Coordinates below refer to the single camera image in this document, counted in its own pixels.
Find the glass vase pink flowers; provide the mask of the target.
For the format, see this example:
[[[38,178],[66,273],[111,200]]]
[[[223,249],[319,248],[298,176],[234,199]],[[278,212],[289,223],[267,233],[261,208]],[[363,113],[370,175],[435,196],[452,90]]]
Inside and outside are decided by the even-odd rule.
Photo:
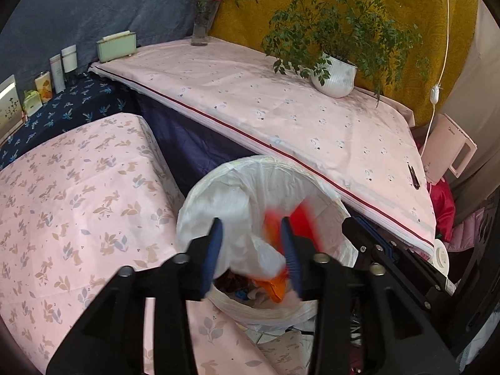
[[[208,45],[208,33],[213,25],[219,4],[223,0],[193,0],[195,16],[191,44],[195,47]]]

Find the green leafy plant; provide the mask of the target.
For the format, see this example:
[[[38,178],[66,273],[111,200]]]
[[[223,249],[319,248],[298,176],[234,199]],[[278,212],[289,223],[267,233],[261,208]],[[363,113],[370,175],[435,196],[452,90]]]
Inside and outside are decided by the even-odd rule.
[[[416,53],[423,43],[418,25],[396,17],[403,2],[289,0],[270,17],[261,47],[276,73],[316,77],[325,85],[331,65],[340,61],[354,66],[380,96],[387,87],[402,87],[409,60],[427,74],[427,58]]]

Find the white card box stand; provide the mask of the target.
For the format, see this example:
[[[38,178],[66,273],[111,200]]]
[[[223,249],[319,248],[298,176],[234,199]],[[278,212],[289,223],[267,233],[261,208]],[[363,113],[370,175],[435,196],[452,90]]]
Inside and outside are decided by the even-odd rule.
[[[0,88],[0,136],[1,144],[24,124],[23,108],[16,88],[15,76],[7,77]]]

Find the pink dotted bench cover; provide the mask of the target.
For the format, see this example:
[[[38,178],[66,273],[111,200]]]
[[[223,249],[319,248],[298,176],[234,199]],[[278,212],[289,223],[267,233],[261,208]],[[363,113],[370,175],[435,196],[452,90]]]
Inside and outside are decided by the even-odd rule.
[[[91,71],[254,153],[300,164],[350,208],[433,254],[436,219],[424,168],[406,119],[391,105],[361,91],[328,97],[297,76],[275,74],[263,53],[217,38],[204,47],[188,40],[141,47]]]

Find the white ceramic plant pot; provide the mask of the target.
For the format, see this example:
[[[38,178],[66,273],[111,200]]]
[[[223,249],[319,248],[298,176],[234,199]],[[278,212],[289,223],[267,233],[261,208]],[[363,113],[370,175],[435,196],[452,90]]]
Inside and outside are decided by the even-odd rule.
[[[354,89],[357,67],[323,53],[310,76],[313,85],[331,98],[344,98]]]

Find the white tissue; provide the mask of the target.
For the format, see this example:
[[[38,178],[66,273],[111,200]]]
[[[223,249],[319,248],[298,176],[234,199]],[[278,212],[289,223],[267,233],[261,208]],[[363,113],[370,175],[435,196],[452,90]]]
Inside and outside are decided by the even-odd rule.
[[[285,258],[273,246],[251,234],[224,239],[214,278],[227,270],[254,279],[275,278],[286,267]]]

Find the small green white packet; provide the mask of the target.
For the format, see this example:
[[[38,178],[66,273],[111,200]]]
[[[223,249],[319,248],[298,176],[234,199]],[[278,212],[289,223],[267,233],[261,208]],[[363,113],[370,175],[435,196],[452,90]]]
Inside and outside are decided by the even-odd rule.
[[[23,109],[28,117],[33,116],[42,107],[43,107],[43,102],[38,91],[36,90],[25,91]]]

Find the pink floral tablecloth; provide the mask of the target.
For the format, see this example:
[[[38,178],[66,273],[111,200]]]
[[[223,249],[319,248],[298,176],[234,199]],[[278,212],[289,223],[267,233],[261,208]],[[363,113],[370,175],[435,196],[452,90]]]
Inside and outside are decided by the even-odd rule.
[[[55,137],[1,171],[1,317],[45,371],[121,266],[174,253],[184,200],[147,122],[119,113]]]

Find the tall white tube bottle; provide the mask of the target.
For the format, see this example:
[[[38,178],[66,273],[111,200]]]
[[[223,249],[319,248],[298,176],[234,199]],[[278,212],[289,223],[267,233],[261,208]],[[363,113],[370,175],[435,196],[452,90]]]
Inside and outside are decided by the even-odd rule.
[[[53,89],[55,89],[55,92],[57,94],[59,94],[65,90],[63,64],[62,64],[61,55],[57,54],[53,57],[50,57],[49,63],[50,63],[50,67],[51,67]]]

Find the mint green tissue box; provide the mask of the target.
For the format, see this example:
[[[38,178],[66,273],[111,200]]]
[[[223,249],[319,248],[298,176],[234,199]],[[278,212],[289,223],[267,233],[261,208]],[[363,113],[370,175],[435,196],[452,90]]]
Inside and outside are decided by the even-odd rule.
[[[137,34],[122,31],[97,41],[97,56],[101,63],[130,56],[137,51]]]

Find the black clip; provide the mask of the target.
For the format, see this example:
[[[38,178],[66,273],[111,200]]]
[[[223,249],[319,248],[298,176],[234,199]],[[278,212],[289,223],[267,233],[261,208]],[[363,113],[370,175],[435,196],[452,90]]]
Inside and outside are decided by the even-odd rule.
[[[407,167],[408,167],[408,171],[409,171],[409,174],[410,174],[410,177],[411,177],[411,180],[412,180],[413,187],[416,190],[419,190],[420,183],[419,183],[418,177],[417,177],[417,175],[416,175],[413,167],[410,164],[408,164]]]

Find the yellow mustard cloth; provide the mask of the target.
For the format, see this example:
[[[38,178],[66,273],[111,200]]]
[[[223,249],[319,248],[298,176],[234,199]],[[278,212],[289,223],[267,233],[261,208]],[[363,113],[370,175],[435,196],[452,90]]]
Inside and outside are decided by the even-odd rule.
[[[226,0],[219,7],[211,33],[214,37],[263,52],[261,42],[269,31],[269,19],[288,2]],[[439,85],[443,96],[451,92],[469,53],[477,8],[478,0],[404,0],[396,8],[397,19],[418,25],[423,43],[416,53],[427,58],[428,69],[422,76],[409,60],[402,87],[387,87],[382,95],[409,107],[418,125],[426,124],[431,118],[434,108],[429,99],[431,87]],[[374,92],[369,81],[358,72],[355,81],[358,86]]]

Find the blue velvet sofa cover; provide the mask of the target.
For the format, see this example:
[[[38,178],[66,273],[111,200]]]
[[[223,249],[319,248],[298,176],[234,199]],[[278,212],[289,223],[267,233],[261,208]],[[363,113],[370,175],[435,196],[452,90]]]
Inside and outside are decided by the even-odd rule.
[[[191,0],[20,0],[1,30],[1,78],[26,90],[71,45],[83,71],[102,37],[133,31],[141,46],[164,43],[191,34],[193,19]]]

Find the white cylindrical jar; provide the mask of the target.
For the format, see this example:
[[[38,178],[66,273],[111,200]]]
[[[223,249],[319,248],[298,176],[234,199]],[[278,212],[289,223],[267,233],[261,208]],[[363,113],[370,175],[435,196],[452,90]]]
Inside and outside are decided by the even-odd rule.
[[[63,70],[65,74],[75,71],[78,67],[77,48],[76,45],[71,45],[61,50],[61,58],[63,62]]]

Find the red pink clothing pile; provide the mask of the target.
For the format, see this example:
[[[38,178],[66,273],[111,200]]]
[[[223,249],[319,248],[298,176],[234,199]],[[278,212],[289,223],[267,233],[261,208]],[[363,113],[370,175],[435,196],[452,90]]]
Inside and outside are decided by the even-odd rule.
[[[441,179],[435,185],[428,183],[427,190],[437,222],[436,237],[445,245],[448,252],[464,252],[472,249],[479,240],[485,208],[479,208],[455,225],[456,207],[448,182]]]

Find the white lined trash bin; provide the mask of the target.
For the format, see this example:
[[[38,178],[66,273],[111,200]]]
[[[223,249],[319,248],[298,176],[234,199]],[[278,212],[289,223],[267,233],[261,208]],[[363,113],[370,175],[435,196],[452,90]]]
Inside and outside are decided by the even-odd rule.
[[[201,178],[179,212],[175,249],[183,252],[192,240],[207,234],[214,218],[223,223],[223,240],[253,234],[265,241],[265,210],[289,216],[302,201],[310,207],[321,251],[353,267],[358,252],[342,232],[349,213],[337,191],[304,168],[271,156],[227,162]]]

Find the long orange plastic bag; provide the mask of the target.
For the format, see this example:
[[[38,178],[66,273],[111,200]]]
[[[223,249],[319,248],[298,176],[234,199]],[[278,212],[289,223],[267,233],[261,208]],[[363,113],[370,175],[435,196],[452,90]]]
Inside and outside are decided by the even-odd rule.
[[[288,279],[288,270],[285,268],[275,278],[251,278],[251,281],[256,287],[262,288],[273,302],[279,304],[284,301],[287,294]]]

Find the navy floral cloth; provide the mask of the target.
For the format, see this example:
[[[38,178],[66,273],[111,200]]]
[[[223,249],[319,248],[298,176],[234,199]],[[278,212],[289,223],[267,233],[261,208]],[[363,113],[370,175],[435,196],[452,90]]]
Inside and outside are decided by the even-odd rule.
[[[1,145],[1,167],[81,125],[116,113],[139,112],[137,99],[128,87],[91,72],[79,75],[73,86],[43,104]]]

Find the yellow flower printed box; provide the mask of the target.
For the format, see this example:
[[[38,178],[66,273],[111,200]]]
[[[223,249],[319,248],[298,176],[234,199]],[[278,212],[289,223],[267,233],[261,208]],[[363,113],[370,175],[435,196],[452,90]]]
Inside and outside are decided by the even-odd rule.
[[[37,75],[35,78],[35,85],[42,103],[47,103],[53,98],[51,74],[49,71]]]

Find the pink electric kettle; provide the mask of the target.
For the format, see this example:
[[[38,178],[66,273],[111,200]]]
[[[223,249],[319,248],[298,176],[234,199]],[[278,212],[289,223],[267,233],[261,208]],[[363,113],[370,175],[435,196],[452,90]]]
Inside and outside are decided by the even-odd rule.
[[[420,150],[425,178],[437,184],[447,171],[459,178],[475,155],[477,145],[447,114],[437,114],[433,130]]]

